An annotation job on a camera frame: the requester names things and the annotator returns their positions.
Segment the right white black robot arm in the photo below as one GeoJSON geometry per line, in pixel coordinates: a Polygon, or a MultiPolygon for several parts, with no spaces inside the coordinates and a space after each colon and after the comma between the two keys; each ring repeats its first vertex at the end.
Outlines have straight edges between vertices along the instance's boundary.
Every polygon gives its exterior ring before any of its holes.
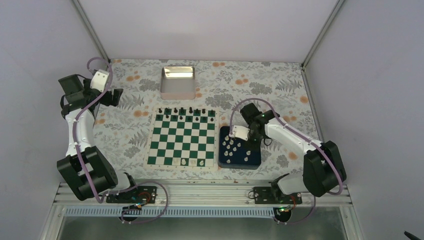
{"type": "Polygon", "coordinates": [[[331,194],[335,187],[339,187],[337,194],[342,192],[347,174],[334,142],[313,139],[292,127],[274,110],[261,112],[253,103],[245,105],[240,113],[248,125],[249,144],[256,146],[264,139],[271,139],[302,159],[302,172],[286,173],[270,183],[274,202],[282,204],[294,193],[321,197],[331,194]]]}

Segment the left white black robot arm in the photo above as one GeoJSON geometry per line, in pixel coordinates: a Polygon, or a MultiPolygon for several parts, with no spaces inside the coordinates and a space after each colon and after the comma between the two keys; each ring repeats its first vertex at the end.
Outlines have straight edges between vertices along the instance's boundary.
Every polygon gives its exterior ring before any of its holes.
{"type": "Polygon", "coordinates": [[[64,91],[60,107],[68,126],[68,147],[56,167],[80,201],[112,190],[131,203],[140,191],[134,179],[126,172],[116,171],[94,139],[98,106],[116,107],[123,93],[121,88],[106,89],[109,78],[109,72],[97,70],[92,78],[73,74],[59,79],[64,91]]]}

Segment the green white chess board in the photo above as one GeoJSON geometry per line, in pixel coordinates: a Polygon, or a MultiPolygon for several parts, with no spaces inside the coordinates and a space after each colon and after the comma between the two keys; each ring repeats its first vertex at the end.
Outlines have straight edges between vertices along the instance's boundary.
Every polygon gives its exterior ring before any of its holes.
{"type": "Polygon", "coordinates": [[[154,109],[150,124],[150,133],[147,141],[147,151],[144,158],[146,169],[202,171],[215,172],[218,169],[218,141],[219,141],[219,111],[207,106],[165,106],[158,105],[154,109]],[[215,111],[215,116],[209,116],[209,111],[215,111]],[[189,166],[190,160],[197,160],[196,166],[189,166]],[[198,166],[198,160],[204,160],[204,166],[198,166]]]}

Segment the dark blue plastic tray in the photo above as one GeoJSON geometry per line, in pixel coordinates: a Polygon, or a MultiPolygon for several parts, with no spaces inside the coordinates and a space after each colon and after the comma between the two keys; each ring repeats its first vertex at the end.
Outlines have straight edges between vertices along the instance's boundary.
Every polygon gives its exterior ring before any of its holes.
{"type": "Polygon", "coordinates": [[[229,133],[229,126],[222,126],[219,129],[218,166],[224,169],[258,169],[262,163],[260,149],[247,149],[245,140],[229,137],[229,133]]]}

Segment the floral patterned table mat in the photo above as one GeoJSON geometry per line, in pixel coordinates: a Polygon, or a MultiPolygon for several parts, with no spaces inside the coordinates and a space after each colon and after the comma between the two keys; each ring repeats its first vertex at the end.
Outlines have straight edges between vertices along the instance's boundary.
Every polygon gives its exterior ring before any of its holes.
{"type": "Polygon", "coordinates": [[[101,106],[94,124],[95,144],[115,170],[136,179],[165,180],[272,180],[300,173],[303,160],[291,148],[270,141],[261,147],[262,162],[256,170],[218,168],[215,171],[147,169],[144,158],[153,109],[167,105],[160,95],[163,67],[195,69],[195,98],[171,101],[175,106],[209,106],[219,110],[219,125],[243,125],[232,113],[240,101],[261,99],[261,111],[273,107],[285,121],[317,139],[318,132],[298,63],[114,59],[112,87],[123,89],[117,107],[101,106]]]}

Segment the pink metal tin box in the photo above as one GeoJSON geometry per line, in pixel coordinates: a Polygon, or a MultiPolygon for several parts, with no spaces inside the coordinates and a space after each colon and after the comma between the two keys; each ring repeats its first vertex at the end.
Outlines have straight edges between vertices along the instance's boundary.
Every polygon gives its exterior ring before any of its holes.
{"type": "Polygon", "coordinates": [[[193,66],[163,67],[161,70],[159,93],[163,100],[195,99],[195,68],[193,66]]]}

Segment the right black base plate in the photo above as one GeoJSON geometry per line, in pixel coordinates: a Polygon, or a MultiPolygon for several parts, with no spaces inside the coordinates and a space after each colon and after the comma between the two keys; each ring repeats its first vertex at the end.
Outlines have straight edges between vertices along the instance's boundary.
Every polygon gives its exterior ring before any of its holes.
{"type": "Polygon", "coordinates": [[[248,198],[253,199],[257,205],[276,205],[276,204],[302,204],[301,193],[292,193],[284,195],[280,190],[273,190],[268,186],[256,186],[248,192],[248,198]]]}

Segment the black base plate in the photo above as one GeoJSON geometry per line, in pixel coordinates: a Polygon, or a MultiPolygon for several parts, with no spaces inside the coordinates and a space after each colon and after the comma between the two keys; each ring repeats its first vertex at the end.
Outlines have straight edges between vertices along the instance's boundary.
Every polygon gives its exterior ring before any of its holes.
{"type": "Polygon", "coordinates": [[[109,204],[154,204],[156,194],[156,186],[138,186],[127,192],[109,195],[106,197],[106,202],[109,204]]]}
{"type": "Polygon", "coordinates": [[[292,193],[284,195],[280,190],[273,190],[268,186],[256,186],[248,192],[248,198],[253,199],[257,205],[276,205],[276,204],[302,204],[301,193],[292,193]]]}

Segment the aluminium frame post left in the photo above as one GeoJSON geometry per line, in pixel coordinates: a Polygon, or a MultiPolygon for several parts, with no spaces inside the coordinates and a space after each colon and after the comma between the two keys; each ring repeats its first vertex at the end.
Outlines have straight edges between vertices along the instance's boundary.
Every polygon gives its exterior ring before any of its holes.
{"type": "Polygon", "coordinates": [[[86,13],[86,11],[84,10],[81,1],[80,0],[71,0],[72,4],[75,7],[75,10],[77,12],[77,14],[79,15],[79,18],[81,19],[81,21],[83,22],[84,27],[86,28],[91,40],[93,41],[96,50],[98,51],[98,53],[100,54],[101,57],[103,57],[104,59],[106,59],[109,63],[111,62],[111,59],[109,58],[105,48],[103,47],[100,38],[98,37],[91,21],[89,20],[89,17],[86,13]]]}

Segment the aluminium frame post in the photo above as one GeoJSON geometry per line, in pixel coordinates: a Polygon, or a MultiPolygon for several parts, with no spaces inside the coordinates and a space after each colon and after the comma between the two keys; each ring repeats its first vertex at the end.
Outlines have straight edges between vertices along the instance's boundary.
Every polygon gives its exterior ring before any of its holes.
{"type": "Polygon", "coordinates": [[[314,56],[316,50],[318,49],[318,47],[320,45],[320,43],[324,39],[327,31],[329,30],[329,28],[332,25],[335,18],[338,16],[338,14],[339,14],[341,8],[343,7],[343,5],[345,4],[345,2],[346,2],[345,0],[337,0],[336,1],[336,4],[332,8],[329,16],[327,17],[324,25],[322,26],[321,30],[319,31],[316,39],[314,40],[310,50],[308,51],[304,61],[301,64],[303,71],[305,71],[307,69],[308,64],[310,63],[312,57],[314,56]]]}
{"type": "Polygon", "coordinates": [[[75,7],[75,10],[77,12],[77,14],[79,15],[79,18],[81,19],[81,21],[83,22],[84,27],[86,28],[91,40],[93,41],[96,50],[98,51],[98,53],[100,54],[101,57],[103,57],[104,59],[106,59],[109,63],[111,62],[111,59],[109,58],[105,48],[103,47],[100,38],[98,37],[91,21],[89,20],[89,17],[86,13],[86,11],[84,10],[81,1],[80,0],[71,0],[72,4],[75,7]]]}

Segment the aluminium front rail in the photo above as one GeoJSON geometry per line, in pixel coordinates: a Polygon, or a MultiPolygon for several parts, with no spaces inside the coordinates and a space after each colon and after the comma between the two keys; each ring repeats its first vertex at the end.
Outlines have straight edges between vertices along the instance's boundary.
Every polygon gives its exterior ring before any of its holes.
{"type": "MultiPolygon", "coordinates": [[[[267,181],[222,181],[212,183],[211,181],[164,181],[161,184],[168,193],[169,207],[280,207],[283,204],[255,204],[254,199],[248,197],[249,192],[255,186],[265,186],[267,181]]],[[[157,189],[154,204],[148,207],[162,207],[166,204],[165,192],[161,187],[157,189]]],[[[296,201],[296,207],[312,207],[313,196],[310,193],[301,194],[302,203],[296,201]]],[[[78,200],[71,189],[60,183],[53,200],[53,205],[64,206],[95,206],[98,202],[91,198],[85,201],[78,200]]],[[[352,200],[347,186],[341,195],[325,194],[316,198],[317,207],[352,207],[352,200]]]]}

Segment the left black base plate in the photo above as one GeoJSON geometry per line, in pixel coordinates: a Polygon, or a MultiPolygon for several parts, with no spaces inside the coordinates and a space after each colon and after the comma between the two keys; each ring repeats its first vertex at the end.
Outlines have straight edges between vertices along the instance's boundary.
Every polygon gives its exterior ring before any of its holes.
{"type": "Polygon", "coordinates": [[[154,204],[156,194],[156,186],[138,186],[127,192],[109,195],[106,197],[106,202],[109,204],[154,204]]]}

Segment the aluminium frame post right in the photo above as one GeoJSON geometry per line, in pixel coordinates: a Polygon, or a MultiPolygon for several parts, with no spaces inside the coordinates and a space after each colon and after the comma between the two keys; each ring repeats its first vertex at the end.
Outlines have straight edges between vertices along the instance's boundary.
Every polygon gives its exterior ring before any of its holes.
{"type": "Polygon", "coordinates": [[[322,26],[321,30],[319,31],[316,39],[314,40],[310,50],[308,51],[304,61],[301,64],[303,71],[305,71],[307,69],[308,64],[310,63],[312,57],[314,56],[316,50],[318,49],[318,47],[320,45],[320,43],[324,39],[327,31],[329,30],[329,28],[332,25],[335,18],[338,16],[338,14],[339,14],[341,8],[343,7],[343,5],[345,4],[345,2],[346,2],[345,0],[337,0],[336,1],[336,4],[332,8],[329,16],[327,17],[324,25],[322,26]]]}

